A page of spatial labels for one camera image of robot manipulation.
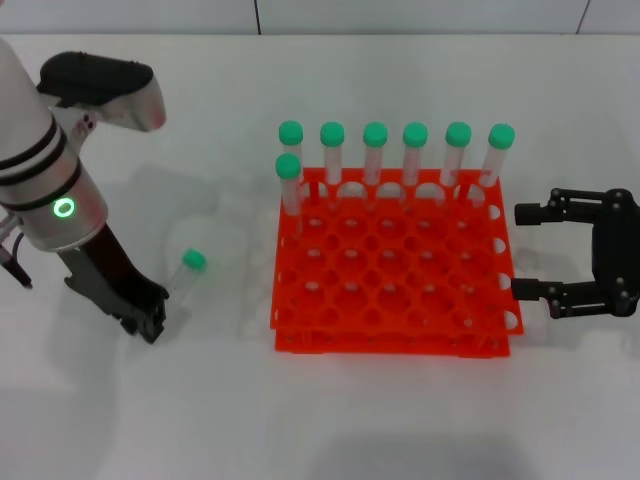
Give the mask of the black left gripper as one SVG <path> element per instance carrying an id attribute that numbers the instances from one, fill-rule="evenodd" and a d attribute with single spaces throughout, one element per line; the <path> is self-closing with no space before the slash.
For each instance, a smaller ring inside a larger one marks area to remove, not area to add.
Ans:
<path id="1" fill-rule="evenodd" d="M 168 293 L 134 266 L 109 226 L 59 257 L 70 272 L 67 286 L 118 319 L 129 335 L 142 335 L 148 344 L 158 339 Z"/>

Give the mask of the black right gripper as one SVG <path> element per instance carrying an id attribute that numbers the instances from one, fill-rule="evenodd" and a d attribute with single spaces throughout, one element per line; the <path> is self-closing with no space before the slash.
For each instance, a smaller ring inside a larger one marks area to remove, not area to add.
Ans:
<path id="1" fill-rule="evenodd" d="M 593 224 L 595 281 L 562 283 L 513 278 L 517 301 L 544 299 L 552 319 L 603 315 L 629 317 L 640 300 L 640 206 L 624 189 L 606 193 L 553 188 L 546 205 L 519 203 L 517 226 L 576 222 Z"/>

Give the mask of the clear test tube green cap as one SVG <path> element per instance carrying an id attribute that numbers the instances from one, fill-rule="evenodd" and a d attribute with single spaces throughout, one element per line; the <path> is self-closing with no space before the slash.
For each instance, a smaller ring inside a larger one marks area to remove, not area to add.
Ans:
<path id="1" fill-rule="evenodd" d="M 304 139 L 304 131 L 302 125 L 295 120 L 287 120 L 280 124 L 278 129 L 279 141 L 282 145 L 284 153 L 294 154 L 300 161 L 301 172 L 299 176 L 300 184 L 304 182 L 304 165 L 302 158 L 302 145 Z"/>
<path id="2" fill-rule="evenodd" d="M 338 187 L 342 181 L 342 145 L 345 130 L 342 124 L 330 121 L 322 125 L 320 141 L 324 149 L 325 183 L 328 187 L 328 204 L 331 210 L 338 206 Z"/>
<path id="3" fill-rule="evenodd" d="M 405 200 L 414 198 L 423 159 L 424 148 L 428 141 L 428 128 L 424 123 L 411 122 L 403 131 L 404 157 L 402 164 L 402 185 Z"/>
<path id="4" fill-rule="evenodd" d="M 478 186 L 474 188 L 472 196 L 472 204 L 475 207 L 479 207 L 484 202 L 484 192 L 496 185 L 515 136 L 514 128 L 506 123 L 496 124 L 490 129 Z"/>
<path id="5" fill-rule="evenodd" d="M 471 138 L 472 129 L 465 122 L 452 122 L 446 129 L 443 165 L 439 177 L 445 200 L 449 199 L 449 194 L 458 184 L 466 149 L 471 142 Z"/>
<path id="6" fill-rule="evenodd" d="M 192 248 L 185 250 L 179 266 L 167 283 L 170 304 L 181 304 L 207 268 L 208 260 L 203 253 Z"/>
<path id="7" fill-rule="evenodd" d="M 275 162 L 276 174 L 281 184 L 281 201 L 287 225 L 293 239 L 301 238 L 302 221 L 302 167 L 299 157 L 293 153 L 279 155 Z"/>
<path id="8" fill-rule="evenodd" d="M 388 130 L 383 123 L 370 122 L 364 127 L 363 184 L 366 190 L 365 205 L 368 212 L 372 212 L 375 206 L 375 190 L 380 183 L 384 147 L 387 139 Z"/>

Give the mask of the orange test tube rack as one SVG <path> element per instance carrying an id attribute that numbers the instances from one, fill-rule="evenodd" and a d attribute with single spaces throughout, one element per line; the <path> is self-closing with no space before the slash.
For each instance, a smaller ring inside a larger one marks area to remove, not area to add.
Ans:
<path id="1" fill-rule="evenodd" d="M 270 326 L 278 351 L 506 357 L 524 331 L 499 186 L 436 169 L 378 186 L 358 168 L 330 186 L 306 168 L 298 216 L 281 215 Z"/>

